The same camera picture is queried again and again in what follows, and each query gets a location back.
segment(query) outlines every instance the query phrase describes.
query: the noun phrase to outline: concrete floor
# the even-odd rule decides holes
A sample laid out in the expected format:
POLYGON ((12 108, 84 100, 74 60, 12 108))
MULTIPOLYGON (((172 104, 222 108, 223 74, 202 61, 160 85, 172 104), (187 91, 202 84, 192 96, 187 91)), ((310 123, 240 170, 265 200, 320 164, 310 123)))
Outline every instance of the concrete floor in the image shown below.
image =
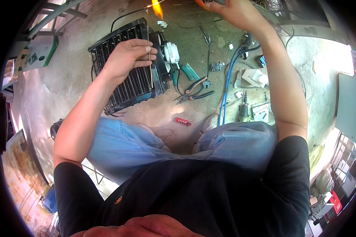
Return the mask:
MULTIPOLYGON (((27 130, 28 140, 30 139, 33 143, 46 176, 52 174, 53 170, 54 142, 50 138, 49 128, 60 118, 66 117, 91 83, 91 59, 87 52, 88 47, 110 32, 112 21, 119 15, 143 7, 148 2, 145 0, 137 2, 119 0, 116 4, 111 0, 83 2, 79 10, 86 13, 87 18, 78 18, 65 28, 63 35, 58 38, 58 47, 49 65, 25 72, 19 83, 14 85, 12 113, 15 127, 23 126, 27 130)), ((198 27, 181 29, 177 26, 177 21, 182 18, 181 25, 192 26, 197 21, 212 21, 219 15, 206 12, 183 17, 184 14, 202 10, 195 2, 186 3, 184 0, 174 2, 174 4, 177 3, 182 4, 174 6, 170 1, 162 4, 164 21, 168 23, 165 30, 156 24, 158 19, 152 11, 149 12, 150 26, 155 31, 164 30, 165 38, 175 43, 178 49, 182 49, 179 52, 181 62, 189 63, 199 77, 203 77, 207 74, 208 46, 204 38, 200 37, 202 33, 198 27)), ((146 17, 146 13, 142 11, 124 17, 116 22, 114 29, 140 17, 146 17)), ((226 21, 206 24, 204 29, 208 31, 213 41, 210 63, 219 61, 229 63, 234 51, 229 50, 228 45, 232 43, 237 48, 244 31, 233 27, 226 21)), ((330 40, 294 37, 288 45, 288 53, 305 81, 309 112, 308 144, 310 151, 314 151, 316 147, 325 142, 327 135, 333 129, 337 73, 353 72, 350 48, 330 40), (313 71, 314 60, 318 66, 317 73, 313 71)), ((261 49, 251 52, 246 62, 257 67, 254 58, 261 54, 261 49)), ((249 67, 246 65, 236 64, 232 81, 236 77, 237 70, 247 68, 249 67)), ((215 91, 209 97, 176 105, 174 99, 179 95, 171 84, 171 88, 165 94, 124 109, 126 114, 123 121, 146 125, 172 151, 189 154, 200 137, 199 132, 202 130, 205 119, 210 114, 219 112, 225 83, 224 71, 210 72, 209 81, 212 83, 211 88, 203 90, 203 92, 215 91), (190 120, 193 125, 187 127, 176 123, 175 117, 190 120)), ((191 82, 184 75, 180 78, 181 90, 189 87, 190 84, 191 82)), ((227 107, 226 122, 233 122, 237 119, 238 105, 241 104, 235 96, 238 91, 244 92, 244 89, 230 88, 228 92, 231 102, 227 107)), ((268 89, 258 91, 248 89, 249 104, 263 101, 264 92, 270 97, 268 89)), ((311 159, 316 161, 319 156, 313 154, 311 159)))

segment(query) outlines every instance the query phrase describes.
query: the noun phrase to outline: man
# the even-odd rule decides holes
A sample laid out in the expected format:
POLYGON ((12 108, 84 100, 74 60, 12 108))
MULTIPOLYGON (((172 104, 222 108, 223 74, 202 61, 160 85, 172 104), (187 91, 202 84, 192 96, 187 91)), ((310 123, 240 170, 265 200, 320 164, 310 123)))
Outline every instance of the man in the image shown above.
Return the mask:
POLYGON ((55 139, 63 236, 304 236, 310 195, 304 94, 275 30, 248 0, 226 2, 207 6, 261 44, 278 144, 264 123, 208 129, 210 120, 195 153, 179 156, 145 126, 100 118, 129 71, 148 66, 148 52, 156 58, 146 40, 120 43, 55 139), (105 201, 81 168, 85 157, 123 182, 105 201))

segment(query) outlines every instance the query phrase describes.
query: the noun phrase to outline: pliers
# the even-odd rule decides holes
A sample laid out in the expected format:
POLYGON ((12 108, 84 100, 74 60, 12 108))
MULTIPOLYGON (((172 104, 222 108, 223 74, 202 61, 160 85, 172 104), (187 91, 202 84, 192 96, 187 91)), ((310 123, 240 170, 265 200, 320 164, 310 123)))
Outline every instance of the pliers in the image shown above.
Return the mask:
POLYGON ((184 96, 184 95, 182 95, 182 96, 176 98, 174 101, 180 100, 180 101, 177 103, 177 105, 179 105, 179 104, 185 102, 186 100, 193 101, 193 100, 195 100, 195 99, 200 99, 200 98, 204 98, 204 97, 206 97, 206 96, 212 95, 213 93, 215 93, 215 91, 210 91, 210 92, 204 93, 203 95, 199 95, 199 96, 184 96))

